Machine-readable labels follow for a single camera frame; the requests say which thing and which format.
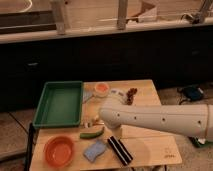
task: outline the wooden table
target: wooden table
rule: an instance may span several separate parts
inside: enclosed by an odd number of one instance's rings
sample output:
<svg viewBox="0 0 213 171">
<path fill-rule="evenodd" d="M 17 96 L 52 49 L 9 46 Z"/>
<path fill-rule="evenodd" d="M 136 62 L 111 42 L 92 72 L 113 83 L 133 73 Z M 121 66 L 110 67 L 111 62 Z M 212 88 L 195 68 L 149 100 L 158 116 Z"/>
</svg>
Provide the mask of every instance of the wooden table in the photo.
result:
<svg viewBox="0 0 213 171">
<path fill-rule="evenodd" d="M 128 91 L 130 88 L 137 88 L 133 105 L 161 105 L 154 84 L 151 80 L 137 81 L 115 81 L 108 82 L 111 88 L 120 88 Z M 92 90 L 95 83 L 85 83 L 84 88 Z M 82 123 L 90 120 L 98 114 L 98 109 L 103 103 L 104 98 L 92 98 L 83 105 Z M 96 125 L 87 128 L 88 131 L 100 130 L 103 125 Z M 75 157 L 72 163 L 64 170 L 98 170 L 123 168 L 117 156 L 110 147 L 105 153 L 99 156 L 96 161 L 91 164 L 84 156 L 83 151 L 96 139 L 82 140 L 79 139 L 79 133 L 85 132 L 85 128 L 66 128 L 66 129 L 41 129 L 39 131 L 37 144 L 35 146 L 34 155 L 31 163 L 31 171 L 50 171 L 52 170 L 43 162 L 43 148 L 45 143 L 54 136 L 67 135 L 75 141 Z M 171 165 L 182 162 L 176 142 L 172 134 L 153 131 L 143 128 L 122 126 L 119 131 L 122 141 L 132 154 L 134 160 L 128 167 L 154 166 L 154 165 Z M 107 128 L 105 133 L 100 137 L 106 142 L 111 135 L 118 135 Z"/>
</svg>

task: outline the cable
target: cable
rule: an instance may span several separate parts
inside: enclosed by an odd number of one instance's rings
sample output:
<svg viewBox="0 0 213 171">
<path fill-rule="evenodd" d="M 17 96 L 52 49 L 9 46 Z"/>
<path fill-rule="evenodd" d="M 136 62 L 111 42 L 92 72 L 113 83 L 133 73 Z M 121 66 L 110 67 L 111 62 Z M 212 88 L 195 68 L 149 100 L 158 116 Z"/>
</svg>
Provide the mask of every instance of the cable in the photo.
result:
<svg viewBox="0 0 213 171">
<path fill-rule="evenodd" d="M 30 3 L 28 7 L 24 8 L 23 10 L 20 10 L 19 12 L 27 12 L 30 8 L 32 8 L 33 6 L 32 0 L 27 0 L 27 1 Z"/>
<path fill-rule="evenodd" d="M 26 130 L 26 128 L 21 124 L 21 122 L 19 122 L 15 116 L 13 116 L 12 113 L 7 112 L 16 122 L 17 124 L 24 130 L 24 132 L 28 135 L 28 131 Z"/>
<path fill-rule="evenodd" d="M 178 104 L 179 104 L 179 105 L 182 105 L 182 103 L 188 102 L 188 101 L 189 101 L 188 99 L 183 99 L 183 100 L 180 100 Z"/>
</svg>

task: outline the railing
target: railing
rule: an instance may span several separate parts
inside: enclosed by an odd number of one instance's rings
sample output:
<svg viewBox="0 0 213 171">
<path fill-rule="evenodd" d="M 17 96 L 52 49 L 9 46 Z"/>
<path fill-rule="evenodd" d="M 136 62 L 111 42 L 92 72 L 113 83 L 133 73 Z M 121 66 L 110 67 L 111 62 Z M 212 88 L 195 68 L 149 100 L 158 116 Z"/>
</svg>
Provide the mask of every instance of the railing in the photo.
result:
<svg viewBox="0 0 213 171">
<path fill-rule="evenodd" d="M 16 1 L 0 2 L 0 43 L 213 24 L 213 0 Z"/>
</svg>

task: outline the black object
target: black object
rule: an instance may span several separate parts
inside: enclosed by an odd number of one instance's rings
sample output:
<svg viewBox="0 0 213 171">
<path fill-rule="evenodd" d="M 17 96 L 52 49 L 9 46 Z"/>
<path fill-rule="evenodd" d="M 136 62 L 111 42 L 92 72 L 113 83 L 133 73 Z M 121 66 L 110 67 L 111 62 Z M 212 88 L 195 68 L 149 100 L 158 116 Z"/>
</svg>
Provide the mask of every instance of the black object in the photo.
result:
<svg viewBox="0 0 213 171">
<path fill-rule="evenodd" d="M 28 171 L 30 169 L 30 164 L 31 164 L 31 160 L 32 160 L 32 148 L 33 148 L 34 133 L 35 133 L 35 129 L 34 129 L 32 123 L 30 123 L 24 171 Z"/>
<path fill-rule="evenodd" d="M 107 141 L 124 166 L 127 166 L 133 160 L 124 144 L 120 143 L 121 141 L 118 141 L 113 136 L 107 139 Z"/>
<path fill-rule="evenodd" d="M 203 91 L 197 86 L 185 87 L 181 92 L 190 99 L 190 101 L 198 101 L 204 97 Z"/>
</svg>

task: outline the orange bowl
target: orange bowl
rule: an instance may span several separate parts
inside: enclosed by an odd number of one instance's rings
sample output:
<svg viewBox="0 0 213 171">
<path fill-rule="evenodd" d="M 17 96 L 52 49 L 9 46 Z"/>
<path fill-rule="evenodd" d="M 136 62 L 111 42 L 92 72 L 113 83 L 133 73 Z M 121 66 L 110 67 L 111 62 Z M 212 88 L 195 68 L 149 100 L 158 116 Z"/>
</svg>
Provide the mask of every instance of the orange bowl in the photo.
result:
<svg viewBox="0 0 213 171">
<path fill-rule="evenodd" d="M 44 158 L 53 168 L 62 168 L 70 164 L 74 156 L 74 142 L 67 136 L 50 139 L 44 146 Z"/>
</svg>

